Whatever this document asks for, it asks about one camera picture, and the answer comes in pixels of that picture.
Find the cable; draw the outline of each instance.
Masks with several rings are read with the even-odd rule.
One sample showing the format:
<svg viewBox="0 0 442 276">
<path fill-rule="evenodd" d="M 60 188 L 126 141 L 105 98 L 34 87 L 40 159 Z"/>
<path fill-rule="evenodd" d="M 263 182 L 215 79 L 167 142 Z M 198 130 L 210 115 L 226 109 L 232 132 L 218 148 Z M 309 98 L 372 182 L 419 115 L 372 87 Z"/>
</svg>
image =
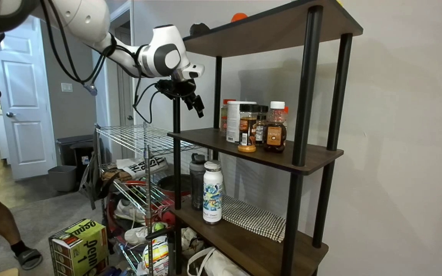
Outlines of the cable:
<svg viewBox="0 0 442 276">
<path fill-rule="evenodd" d="M 103 53 L 100 53 L 100 58 L 98 58 L 94 70 L 91 72 L 91 75 L 86 76 L 86 78 L 82 78 L 78 75 L 77 69 L 75 69 L 75 64 L 74 64 L 74 60 L 72 60 L 72 55 L 71 55 L 71 50 L 69 50 L 69 43 L 68 43 L 68 38 L 66 38 L 66 32 L 65 32 L 63 23 L 60 20 L 60 15 L 58 15 L 58 12 L 55 9 L 55 4 L 52 1 L 49 1 L 52 14 L 55 17 L 55 21 L 58 24 L 58 29 L 60 29 L 60 33 L 62 33 L 62 38 L 63 38 L 63 44 L 65 44 L 65 50 L 66 50 L 66 56 L 68 56 L 69 66 L 71 66 L 71 70 L 72 70 L 72 72 L 69 72 L 68 67 L 63 64 L 63 61 L 62 61 L 62 58 L 58 55 L 58 50 L 55 49 L 55 40 L 54 40 L 54 32 L 52 32 L 52 27 L 51 27 L 51 17 L 49 17 L 48 6 L 46 6 L 45 0 L 40 0 L 40 3 L 42 3 L 42 7 L 43 7 L 45 18 L 48 21 L 46 27 L 48 27 L 48 32 L 49 32 L 51 47 L 52 47 L 52 52 L 54 52 L 54 56 L 55 56 L 57 63 L 60 64 L 60 67 L 65 70 L 65 73 L 71 79 L 74 79 L 77 83 L 82 83 L 83 86 L 86 86 L 88 81 L 91 81 L 94 84 L 97 76 L 98 76 L 98 73 L 100 73 L 100 70 L 101 70 L 101 67 L 103 67 L 103 64 L 105 64 L 105 58 L 106 56 Z"/>
<path fill-rule="evenodd" d="M 148 89 L 151 89 L 152 86 L 155 86 L 155 83 L 149 84 L 143 92 L 141 95 L 138 96 L 138 90 L 140 90 L 140 84 L 135 86 L 135 99 L 134 99 L 134 110 L 143 118 L 143 121 L 146 124 L 151 124 L 154 121 L 154 109 L 152 109 L 152 104 L 154 104 L 154 98 L 157 93 L 160 93 L 160 90 L 155 90 L 154 95 L 149 98 L 149 119 L 146 119 L 146 116 L 138 110 L 138 104 L 141 102 L 144 93 L 148 92 Z"/>
</svg>

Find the gray wall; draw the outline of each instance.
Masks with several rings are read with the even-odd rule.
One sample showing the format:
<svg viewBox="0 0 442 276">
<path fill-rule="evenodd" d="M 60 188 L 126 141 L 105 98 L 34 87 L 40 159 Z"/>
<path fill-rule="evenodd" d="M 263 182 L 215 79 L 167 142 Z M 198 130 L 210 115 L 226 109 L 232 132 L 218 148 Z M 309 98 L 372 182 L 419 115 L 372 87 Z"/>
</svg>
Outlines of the gray wall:
<svg viewBox="0 0 442 276">
<path fill-rule="evenodd" d="M 151 29 L 161 23 L 174 23 L 186 35 L 192 23 L 218 26 L 238 10 L 250 15 L 281 3 L 286 1 L 134 1 L 135 38 L 148 43 Z M 442 274 L 442 1 L 342 4 L 365 33 L 353 46 L 339 142 L 345 155 L 333 176 L 324 237 L 330 251 L 319 274 Z M 301 50 L 226 60 L 223 96 L 293 102 Z M 321 46 L 312 142 L 326 139 L 336 55 L 338 43 Z M 209 113 L 213 60 L 189 56 L 206 66 L 198 84 Z M 154 106 L 158 121 L 171 125 L 171 102 L 158 98 Z M 198 127 L 212 118 L 197 119 L 184 112 L 183 121 L 184 127 Z M 289 175 L 243 161 L 224 165 L 224 171 L 232 175 L 229 193 L 284 211 Z M 299 230 L 307 233 L 313 231 L 319 179 L 321 173 L 312 175 L 304 185 Z"/>
<path fill-rule="evenodd" d="M 89 135 L 94 132 L 97 121 L 95 98 L 80 83 L 75 83 L 63 72 L 52 53 L 45 23 L 42 29 L 55 138 Z M 54 29 L 54 37 L 63 63 L 71 69 L 57 29 Z M 92 72 L 94 64 L 92 50 L 71 35 L 68 35 L 68 41 L 77 72 L 82 78 L 88 76 Z M 74 92 L 62 92 L 62 83 L 71 83 Z"/>
</svg>

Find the orange cap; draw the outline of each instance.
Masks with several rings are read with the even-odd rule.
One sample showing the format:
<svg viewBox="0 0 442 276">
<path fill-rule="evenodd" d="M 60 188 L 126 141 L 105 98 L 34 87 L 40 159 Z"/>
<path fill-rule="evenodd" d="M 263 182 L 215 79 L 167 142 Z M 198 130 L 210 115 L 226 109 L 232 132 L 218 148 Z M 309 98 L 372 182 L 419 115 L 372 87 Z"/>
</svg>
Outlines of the orange cap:
<svg viewBox="0 0 442 276">
<path fill-rule="evenodd" d="M 244 20 L 247 17 L 249 15 L 246 12 L 237 12 L 237 14 L 233 14 L 232 21 L 240 21 L 240 20 Z"/>
</svg>

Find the sauce bottle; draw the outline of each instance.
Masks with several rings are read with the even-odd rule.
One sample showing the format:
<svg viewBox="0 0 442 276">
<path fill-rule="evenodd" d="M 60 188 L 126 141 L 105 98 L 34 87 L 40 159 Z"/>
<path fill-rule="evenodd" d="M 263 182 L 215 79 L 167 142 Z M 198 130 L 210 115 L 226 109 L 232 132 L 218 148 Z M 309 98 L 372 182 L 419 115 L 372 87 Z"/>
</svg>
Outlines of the sauce bottle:
<svg viewBox="0 0 442 276">
<path fill-rule="evenodd" d="M 270 101 L 270 110 L 264 132 L 266 150 L 284 152 L 286 133 L 286 102 Z"/>
</svg>

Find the red object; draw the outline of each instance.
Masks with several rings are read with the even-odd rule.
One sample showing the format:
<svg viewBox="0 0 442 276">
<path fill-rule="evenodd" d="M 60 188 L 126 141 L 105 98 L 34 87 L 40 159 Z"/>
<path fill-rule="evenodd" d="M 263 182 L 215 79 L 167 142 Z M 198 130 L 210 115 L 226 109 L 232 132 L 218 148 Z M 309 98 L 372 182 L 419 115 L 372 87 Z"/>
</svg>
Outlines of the red object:
<svg viewBox="0 0 442 276">
<path fill-rule="evenodd" d="M 223 104 L 226 106 L 226 104 L 230 102 L 230 101 L 237 101 L 237 98 L 224 98 L 224 99 L 223 99 Z"/>
<path fill-rule="evenodd" d="M 237 14 L 233 14 L 232 21 L 240 21 L 240 20 L 244 20 L 247 17 L 249 15 L 246 12 L 237 12 Z"/>
</svg>

